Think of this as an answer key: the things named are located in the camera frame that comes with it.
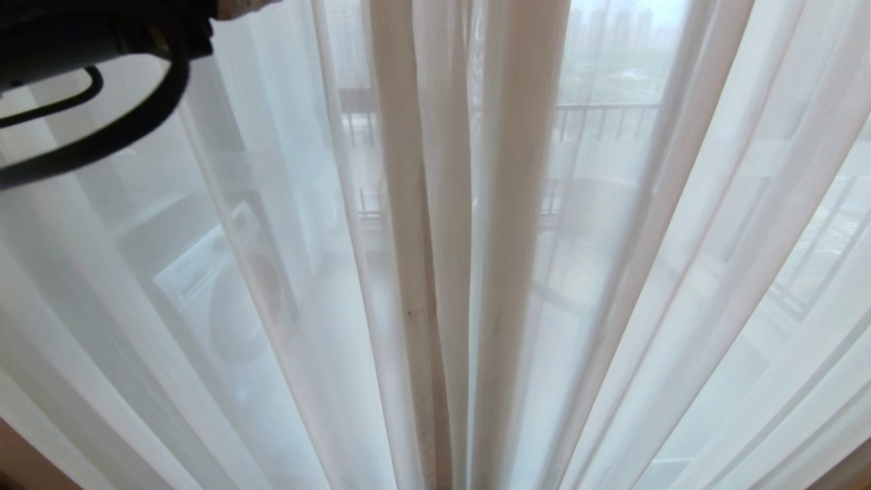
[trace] cable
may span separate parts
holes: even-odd
[[[50,116],[56,112],[66,111],[67,109],[71,109],[77,105],[82,105],[97,97],[97,94],[103,90],[103,76],[100,75],[100,70],[98,70],[96,66],[88,66],[84,70],[91,76],[91,84],[88,85],[88,88],[84,89],[83,92],[73,95],[68,99],[59,100],[52,104],[43,105],[36,109],[30,109],[29,111],[19,112],[18,114],[2,118],[0,119],[0,129]]]
[[[172,115],[190,76],[184,35],[157,5],[135,1],[121,3],[118,0],[91,0],[84,6],[81,2],[65,4],[63,0],[54,3],[56,10],[51,11],[52,15],[86,10],[148,22],[163,37],[169,50],[170,67],[148,99],[108,126],[67,146],[0,168],[0,191],[85,167],[146,136]]]

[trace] curtain fold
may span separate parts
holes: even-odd
[[[0,416],[85,488],[809,487],[871,438],[868,0],[285,0],[0,194]],[[82,137],[165,69],[0,131]],[[84,86],[6,92],[0,115]]]

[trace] sheer curtain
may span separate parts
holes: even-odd
[[[284,0],[218,23],[158,131],[0,194],[0,417],[85,488],[807,487],[871,437],[869,19]],[[164,69],[101,66],[0,159]]]

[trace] white curtain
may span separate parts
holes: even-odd
[[[869,19],[284,0],[215,24],[158,131],[0,193],[0,417],[84,488],[807,487],[871,437]],[[102,65],[0,159],[164,69]]]

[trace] black object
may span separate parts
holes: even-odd
[[[185,91],[190,60],[212,54],[215,0],[0,0],[0,92],[85,68],[91,87],[55,104],[0,119],[20,124],[99,93],[93,65],[133,53],[170,61],[164,79],[127,114],[79,141],[0,168],[0,190],[70,172],[130,145],[163,123]]]

